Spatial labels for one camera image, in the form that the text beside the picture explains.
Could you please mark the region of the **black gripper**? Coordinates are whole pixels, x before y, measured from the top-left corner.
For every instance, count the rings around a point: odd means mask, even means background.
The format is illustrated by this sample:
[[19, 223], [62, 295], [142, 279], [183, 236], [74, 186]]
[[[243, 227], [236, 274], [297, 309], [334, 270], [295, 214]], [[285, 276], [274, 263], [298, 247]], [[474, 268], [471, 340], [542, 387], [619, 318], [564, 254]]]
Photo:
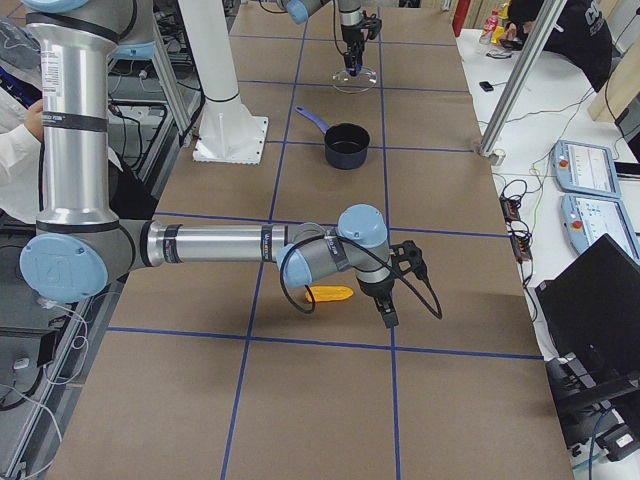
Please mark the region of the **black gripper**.
[[370, 298], [374, 299], [377, 311], [386, 328], [394, 328], [399, 325], [397, 312], [392, 300], [392, 291], [395, 279], [387, 277], [377, 282], [366, 282], [357, 278], [360, 290]]
[[341, 25], [342, 40], [347, 50], [343, 54], [345, 71], [350, 76], [358, 76], [362, 69], [362, 46], [364, 45], [364, 36], [362, 33], [362, 25], [360, 23], [354, 25]]

